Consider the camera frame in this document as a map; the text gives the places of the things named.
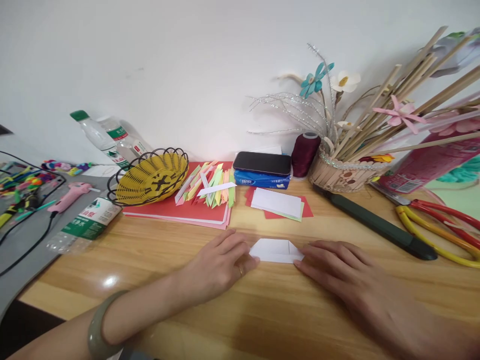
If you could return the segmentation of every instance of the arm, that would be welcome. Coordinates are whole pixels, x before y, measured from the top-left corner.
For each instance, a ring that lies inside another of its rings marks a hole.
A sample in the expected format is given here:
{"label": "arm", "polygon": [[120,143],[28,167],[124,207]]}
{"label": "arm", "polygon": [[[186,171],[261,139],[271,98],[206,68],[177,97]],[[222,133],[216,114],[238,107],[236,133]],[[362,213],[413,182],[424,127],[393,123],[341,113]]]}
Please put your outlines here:
{"label": "arm", "polygon": [[[235,230],[224,231],[181,270],[119,297],[103,318],[103,339],[108,344],[121,344],[150,325],[227,291],[260,261],[247,255],[250,247],[246,239]],[[87,335],[95,310],[45,333],[8,360],[90,359]]]}
{"label": "arm", "polygon": [[295,266],[338,296],[353,320],[402,359],[479,360],[480,333],[433,314],[360,248],[315,241]]}

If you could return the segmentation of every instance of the red scissor handle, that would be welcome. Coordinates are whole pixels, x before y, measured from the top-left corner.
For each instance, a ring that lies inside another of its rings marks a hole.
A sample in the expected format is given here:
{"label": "red scissor handle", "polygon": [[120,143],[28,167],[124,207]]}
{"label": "red scissor handle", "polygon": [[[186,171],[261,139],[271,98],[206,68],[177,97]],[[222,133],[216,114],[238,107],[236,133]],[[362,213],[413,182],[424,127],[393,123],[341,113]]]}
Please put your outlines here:
{"label": "red scissor handle", "polygon": [[466,232],[462,229],[459,229],[459,228],[454,227],[454,226],[449,226],[448,223],[451,223],[451,220],[449,218],[443,216],[442,214],[440,214],[436,211],[433,211],[431,208],[436,209],[436,210],[440,210],[440,211],[443,211],[443,212],[445,212],[449,215],[452,215],[452,216],[456,217],[457,219],[460,219],[460,220],[466,222],[467,224],[472,225],[473,227],[475,227],[478,230],[480,230],[480,221],[474,219],[471,216],[468,216],[468,215],[464,214],[463,212],[454,210],[454,209],[446,207],[446,206],[435,204],[433,202],[428,202],[428,201],[423,201],[423,200],[416,199],[416,200],[413,200],[410,203],[410,206],[414,209],[418,209],[418,210],[430,215],[432,218],[437,219],[439,222],[441,222],[442,224],[447,226],[450,230],[452,230],[455,234],[457,234],[459,237],[461,237],[467,243],[469,243],[469,244],[473,245],[474,247],[480,249],[480,241],[478,239],[476,239],[475,237],[473,237],[468,232]]}

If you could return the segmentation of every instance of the white flower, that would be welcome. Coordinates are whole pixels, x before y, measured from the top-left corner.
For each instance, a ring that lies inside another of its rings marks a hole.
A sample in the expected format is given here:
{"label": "white flower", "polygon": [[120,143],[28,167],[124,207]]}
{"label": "white flower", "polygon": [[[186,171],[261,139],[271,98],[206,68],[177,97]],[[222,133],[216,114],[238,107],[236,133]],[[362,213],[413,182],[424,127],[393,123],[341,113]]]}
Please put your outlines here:
{"label": "white flower", "polygon": [[338,77],[332,76],[330,82],[331,87],[336,92],[351,93],[357,88],[357,84],[360,82],[360,74],[348,73],[343,70],[338,73]]}
{"label": "white flower", "polygon": [[[350,130],[353,127],[352,123],[348,121],[339,121],[335,124],[335,126],[338,129],[343,129],[343,130]],[[360,127],[357,126],[355,131],[362,131],[362,129],[360,129]]]}

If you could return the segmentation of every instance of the blue tissue package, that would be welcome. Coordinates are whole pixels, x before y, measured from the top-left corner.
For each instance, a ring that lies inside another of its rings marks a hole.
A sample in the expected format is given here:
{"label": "blue tissue package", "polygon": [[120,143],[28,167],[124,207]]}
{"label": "blue tissue package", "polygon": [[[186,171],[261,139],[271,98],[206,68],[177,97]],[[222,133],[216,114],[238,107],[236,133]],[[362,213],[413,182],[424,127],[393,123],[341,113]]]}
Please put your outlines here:
{"label": "blue tissue package", "polygon": [[237,185],[254,186],[258,188],[288,189],[292,173],[287,177],[265,175],[250,171],[235,170],[233,173]]}

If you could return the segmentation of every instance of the maroon thread spool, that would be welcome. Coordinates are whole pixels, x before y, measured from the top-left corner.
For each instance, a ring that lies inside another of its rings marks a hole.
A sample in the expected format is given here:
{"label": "maroon thread spool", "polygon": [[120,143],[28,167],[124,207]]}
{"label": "maroon thread spool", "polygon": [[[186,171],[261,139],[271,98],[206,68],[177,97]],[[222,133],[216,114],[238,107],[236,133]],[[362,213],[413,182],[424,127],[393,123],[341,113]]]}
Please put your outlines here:
{"label": "maroon thread spool", "polygon": [[294,177],[304,178],[307,176],[321,142],[320,136],[314,132],[305,132],[296,138],[295,146],[291,153]]}

